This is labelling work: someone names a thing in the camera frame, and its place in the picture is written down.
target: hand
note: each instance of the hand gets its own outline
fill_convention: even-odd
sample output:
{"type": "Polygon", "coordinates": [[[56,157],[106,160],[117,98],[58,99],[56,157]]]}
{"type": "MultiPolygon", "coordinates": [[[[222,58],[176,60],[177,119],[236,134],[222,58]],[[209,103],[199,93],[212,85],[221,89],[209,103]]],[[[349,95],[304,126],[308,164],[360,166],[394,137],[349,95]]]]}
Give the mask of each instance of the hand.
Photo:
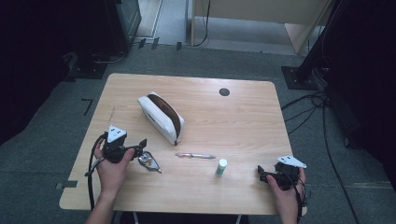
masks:
{"type": "MultiPolygon", "coordinates": [[[[96,145],[94,156],[96,159],[102,157],[102,150],[100,149],[104,139],[101,139],[96,145]]],[[[117,197],[123,181],[126,176],[126,168],[134,155],[134,149],[127,150],[119,163],[112,163],[104,160],[98,164],[96,170],[99,174],[101,183],[101,195],[117,197]]]]}
{"type": "MultiPolygon", "coordinates": [[[[300,179],[305,183],[306,177],[303,168],[300,170],[300,179]]],[[[271,176],[267,176],[268,183],[275,195],[276,210],[280,215],[280,219],[283,224],[297,223],[298,216],[298,204],[296,199],[296,191],[294,188],[288,190],[282,190],[276,183],[276,180],[271,176]]],[[[298,192],[300,193],[301,201],[304,200],[304,192],[302,183],[298,183],[296,186],[298,192]]]]}

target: wooden table top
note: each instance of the wooden table top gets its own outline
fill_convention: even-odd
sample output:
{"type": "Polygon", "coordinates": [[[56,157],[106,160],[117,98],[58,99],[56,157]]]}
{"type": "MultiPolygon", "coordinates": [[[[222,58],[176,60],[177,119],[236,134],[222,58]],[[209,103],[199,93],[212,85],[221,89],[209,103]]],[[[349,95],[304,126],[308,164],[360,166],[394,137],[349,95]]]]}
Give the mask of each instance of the wooden table top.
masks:
{"type": "MultiPolygon", "coordinates": [[[[128,132],[126,147],[147,138],[145,150],[163,171],[150,172],[137,160],[131,161],[115,210],[276,214],[273,194],[257,173],[257,165],[273,172],[276,157],[291,155],[272,82],[110,75],[69,176],[69,180],[78,181],[78,186],[64,189],[60,200],[63,209],[90,209],[84,174],[95,140],[110,124],[128,132]],[[220,95],[222,88],[230,95],[220,95]],[[161,95],[186,122],[176,147],[145,118],[137,102],[151,91],[161,95]],[[212,154],[216,158],[181,159],[176,152],[212,154]],[[228,166],[222,176],[216,176],[220,159],[226,159],[228,166]]],[[[100,182],[96,172],[92,177],[96,199],[100,182]]]]}

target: floor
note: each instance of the floor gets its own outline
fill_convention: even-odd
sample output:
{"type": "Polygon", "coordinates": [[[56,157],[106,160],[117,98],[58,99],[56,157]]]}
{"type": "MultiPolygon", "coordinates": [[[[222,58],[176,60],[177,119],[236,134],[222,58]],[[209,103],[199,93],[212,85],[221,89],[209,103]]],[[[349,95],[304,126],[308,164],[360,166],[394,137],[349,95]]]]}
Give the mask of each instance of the floor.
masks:
{"type": "MultiPolygon", "coordinates": [[[[137,40],[146,38],[159,44],[176,45],[181,42],[190,46],[191,0],[139,0],[142,23],[137,40]],[[189,10],[186,19],[186,3],[189,10]]],[[[305,44],[300,55],[305,56],[318,39],[322,27],[318,27],[305,44]]],[[[196,18],[195,44],[205,37],[205,18],[196,18]]],[[[240,21],[210,18],[208,35],[200,48],[229,49],[283,55],[296,55],[285,25],[276,22],[240,21]]]]}

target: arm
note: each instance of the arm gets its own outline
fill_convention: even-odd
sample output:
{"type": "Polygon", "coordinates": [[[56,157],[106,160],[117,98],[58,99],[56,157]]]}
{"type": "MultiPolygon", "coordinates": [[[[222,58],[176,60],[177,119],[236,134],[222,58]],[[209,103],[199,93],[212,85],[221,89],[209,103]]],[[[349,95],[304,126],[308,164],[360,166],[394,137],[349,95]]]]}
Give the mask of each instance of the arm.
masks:
{"type": "MultiPolygon", "coordinates": [[[[104,139],[101,139],[96,145],[94,152],[95,158],[102,157],[100,146],[104,139]]],[[[99,174],[101,191],[96,202],[95,207],[90,213],[86,223],[110,223],[113,215],[114,204],[117,200],[117,195],[120,192],[122,183],[125,180],[126,168],[134,155],[134,149],[129,149],[125,152],[120,163],[111,163],[104,160],[96,167],[99,174]]]]}
{"type": "MultiPolygon", "coordinates": [[[[288,190],[282,190],[276,183],[276,180],[271,176],[267,176],[268,183],[275,195],[276,210],[280,215],[282,224],[295,224],[297,223],[298,214],[298,204],[296,200],[296,192],[294,188],[288,190]]],[[[306,177],[304,169],[300,168],[300,179],[303,183],[306,182],[306,177]]],[[[296,186],[302,201],[304,200],[303,186],[302,184],[297,184],[296,186]]]]}

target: open pouch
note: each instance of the open pouch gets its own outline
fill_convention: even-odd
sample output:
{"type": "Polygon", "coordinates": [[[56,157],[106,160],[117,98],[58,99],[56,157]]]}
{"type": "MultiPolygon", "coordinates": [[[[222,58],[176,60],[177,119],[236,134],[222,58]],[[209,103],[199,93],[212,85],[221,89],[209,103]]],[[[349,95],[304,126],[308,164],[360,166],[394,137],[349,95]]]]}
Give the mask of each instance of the open pouch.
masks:
{"type": "Polygon", "coordinates": [[[172,145],[177,146],[184,130],[184,119],[172,106],[152,91],[137,99],[146,118],[160,131],[172,145]]]}

